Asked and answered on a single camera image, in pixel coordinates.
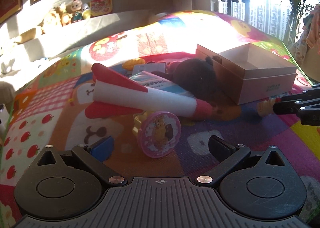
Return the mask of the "pink lid yellow cup toy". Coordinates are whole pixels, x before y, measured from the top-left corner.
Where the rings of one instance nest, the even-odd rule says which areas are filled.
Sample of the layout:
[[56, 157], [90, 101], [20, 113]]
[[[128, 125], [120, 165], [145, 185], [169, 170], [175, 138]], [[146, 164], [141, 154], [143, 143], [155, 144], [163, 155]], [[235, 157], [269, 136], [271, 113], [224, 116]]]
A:
[[171, 153], [178, 144], [181, 123], [173, 113], [145, 111], [133, 116], [132, 133], [145, 155], [161, 158]]

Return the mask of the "hanging pink clothes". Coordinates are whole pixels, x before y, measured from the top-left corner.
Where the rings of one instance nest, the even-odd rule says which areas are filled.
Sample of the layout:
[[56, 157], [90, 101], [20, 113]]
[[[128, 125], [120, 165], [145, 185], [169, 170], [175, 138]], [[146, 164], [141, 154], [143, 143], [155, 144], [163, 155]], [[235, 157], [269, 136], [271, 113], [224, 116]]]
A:
[[303, 32], [297, 42], [289, 47], [296, 63], [301, 66], [307, 51], [319, 45], [319, 4], [303, 19]]

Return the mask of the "pink cardboard box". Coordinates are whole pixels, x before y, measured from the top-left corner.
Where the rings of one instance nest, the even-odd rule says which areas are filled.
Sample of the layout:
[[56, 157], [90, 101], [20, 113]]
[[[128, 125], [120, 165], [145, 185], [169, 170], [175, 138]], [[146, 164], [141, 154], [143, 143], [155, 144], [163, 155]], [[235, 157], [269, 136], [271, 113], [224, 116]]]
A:
[[215, 53], [198, 44], [196, 55], [213, 60], [220, 89], [237, 105], [291, 91], [297, 67], [253, 44]]

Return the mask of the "baby doll figure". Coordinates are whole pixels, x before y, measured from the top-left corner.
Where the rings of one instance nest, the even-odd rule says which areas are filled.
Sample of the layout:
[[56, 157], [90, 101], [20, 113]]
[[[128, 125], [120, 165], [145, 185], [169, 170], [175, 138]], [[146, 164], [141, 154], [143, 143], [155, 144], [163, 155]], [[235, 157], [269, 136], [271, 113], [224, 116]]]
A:
[[76, 23], [82, 20], [82, 1], [81, 0], [73, 0], [71, 3], [71, 11], [72, 11], [72, 18], [71, 23]]

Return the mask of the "dark brown plush bear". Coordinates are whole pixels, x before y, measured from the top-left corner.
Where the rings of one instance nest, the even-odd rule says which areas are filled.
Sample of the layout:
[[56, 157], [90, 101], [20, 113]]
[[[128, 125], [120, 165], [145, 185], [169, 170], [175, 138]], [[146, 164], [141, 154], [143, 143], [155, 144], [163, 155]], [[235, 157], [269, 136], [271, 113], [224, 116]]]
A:
[[212, 100], [218, 88], [213, 60], [210, 57], [205, 60], [192, 58], [179, 61], [171, 73], [153, 71], [152, 74], [177, 84], [201, 100]]

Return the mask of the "small white duck toy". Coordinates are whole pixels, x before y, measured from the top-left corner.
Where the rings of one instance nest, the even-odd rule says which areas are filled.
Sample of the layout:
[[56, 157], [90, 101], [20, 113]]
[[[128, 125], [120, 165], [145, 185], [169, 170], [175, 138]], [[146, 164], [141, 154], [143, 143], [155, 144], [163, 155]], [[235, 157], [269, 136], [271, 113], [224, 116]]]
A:
[[81, 15], [83, 19], [89, 19], [91, 17], [91, 8], [87, 3], [84, 3], [81, 8]]

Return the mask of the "blue white wipes pack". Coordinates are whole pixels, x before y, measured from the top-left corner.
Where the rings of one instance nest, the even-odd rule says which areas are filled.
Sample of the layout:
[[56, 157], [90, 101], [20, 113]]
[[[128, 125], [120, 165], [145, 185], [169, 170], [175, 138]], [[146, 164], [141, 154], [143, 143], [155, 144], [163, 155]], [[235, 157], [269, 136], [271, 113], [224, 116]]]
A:
[[155, 88], [157, 90], [162, 90], [194, 98], [193, 94], [181, 88], [180, 86], [178, 86], [178, 84], [175, 84], [172, 81], [169, 81], [167, 79], [164, 79], [146, 71], [134, 74], [130, 77], [130, 79], [148, 88]]

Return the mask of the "red yellow picture card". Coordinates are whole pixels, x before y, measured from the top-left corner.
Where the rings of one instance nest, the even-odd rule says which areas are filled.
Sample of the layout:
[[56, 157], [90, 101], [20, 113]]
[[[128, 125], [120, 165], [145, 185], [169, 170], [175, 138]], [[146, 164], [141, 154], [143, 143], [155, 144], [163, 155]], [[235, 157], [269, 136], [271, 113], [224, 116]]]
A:
[[89, 2], [91, 16], [98, 17], [112, 13], [112, 0], [91, 0]]

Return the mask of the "colourful cartoon play mat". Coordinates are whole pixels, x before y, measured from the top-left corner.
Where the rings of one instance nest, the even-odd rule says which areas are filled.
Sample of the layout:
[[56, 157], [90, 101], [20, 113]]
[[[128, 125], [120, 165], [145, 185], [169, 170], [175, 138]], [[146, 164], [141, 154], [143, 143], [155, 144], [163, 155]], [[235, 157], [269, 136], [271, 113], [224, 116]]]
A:
[[218, 111], [211, 120], [182, 120], [177, 146], [163, 158], [146, 156], [132, 134], [133, 116], [88, 119], [95, 62], [121, 69], [126, 60], [170, 61], [190, 58], [197, 44], [219, 53], [251, 43], [290, 60], [276, 37], [226, 14], [183, 11], [148, 26], [109, 34], [72, 52], [41, 73], [14, 101], [11, 123], [1, 147], [1, 227], [12, 227], [21, 213], [14, 188], [25, 170], [48, 144], [60, 151], [78, 144], [114, 138], [108, 167], [125, 177], [195, 178], [217, 164], [208, 150], [212, 135], [253, 150], [279, 147], [306, 185], [308, 197], [300, 218], [319, 227], [319, 128], [304, 126], [294, 115], [260, 117], [256, 103], [236, 105], [222, 92], [213, 98]]

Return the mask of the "yellow plush toy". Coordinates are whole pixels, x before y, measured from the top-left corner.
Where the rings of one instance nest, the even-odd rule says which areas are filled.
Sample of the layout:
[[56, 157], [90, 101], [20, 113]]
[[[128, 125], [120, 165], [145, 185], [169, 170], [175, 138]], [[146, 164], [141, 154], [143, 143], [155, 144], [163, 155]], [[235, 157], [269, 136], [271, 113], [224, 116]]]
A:
[[40, 23], [43, 34], [49, 33], [58, 27], [63, 27], [71, 23], [72, 14], [67, 11], [65, 3], [53, 7]]

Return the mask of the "yellow ribbed ball toy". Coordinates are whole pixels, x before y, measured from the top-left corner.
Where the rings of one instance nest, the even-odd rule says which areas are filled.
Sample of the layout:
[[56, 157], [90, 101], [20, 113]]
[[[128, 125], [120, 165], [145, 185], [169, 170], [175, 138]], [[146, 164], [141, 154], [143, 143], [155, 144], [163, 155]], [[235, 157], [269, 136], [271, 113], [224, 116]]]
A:
[[122, 68], [127, 71], [132, 71], [136, 65], [144, 65], [145, 63], [146, 62], [143, 58], [130, 59], [122, 64]]

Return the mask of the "red white foam rocket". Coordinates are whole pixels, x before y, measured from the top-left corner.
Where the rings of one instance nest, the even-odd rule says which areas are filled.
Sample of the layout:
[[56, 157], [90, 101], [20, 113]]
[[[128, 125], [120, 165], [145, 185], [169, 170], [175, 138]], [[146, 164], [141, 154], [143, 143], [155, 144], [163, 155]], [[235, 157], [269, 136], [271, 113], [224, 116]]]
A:
[[163, 111], [178, 117], [206, 120], [214, 112], [206, 101], [145, 87], [99, 63], [93, 64], [92, 73], [93, 102], [85, 109], [89, 119]]

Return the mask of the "small light blue box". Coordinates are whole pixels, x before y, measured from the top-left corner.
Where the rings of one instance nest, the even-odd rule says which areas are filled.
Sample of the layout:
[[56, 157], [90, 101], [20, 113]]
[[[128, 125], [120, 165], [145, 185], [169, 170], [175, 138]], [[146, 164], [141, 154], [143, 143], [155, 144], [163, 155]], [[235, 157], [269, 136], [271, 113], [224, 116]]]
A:
[[149, 73], [152, 73], [155, 71], [166, 73], [166, 64], [164, 62], [161, 62], [161, 63], [148, 63], [148, 64], [135, 65], [132, 70], [132, 75], [135, 75], [142, 71], [149, 72]]

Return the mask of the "white sofa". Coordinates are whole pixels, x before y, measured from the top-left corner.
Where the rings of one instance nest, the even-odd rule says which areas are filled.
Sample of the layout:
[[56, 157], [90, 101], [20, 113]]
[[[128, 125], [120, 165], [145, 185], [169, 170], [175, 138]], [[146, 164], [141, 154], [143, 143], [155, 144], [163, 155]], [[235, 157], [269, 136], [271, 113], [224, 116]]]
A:
[[112, 13], [59, 27], [51, 33], [12, 47], [1, 45], [1, 88], [17, 91], [49, 65], [44, 59], [55, 58], [65, 51], [85, 46], [106, 36], [148, 25], [166, 12], [136, 10]]

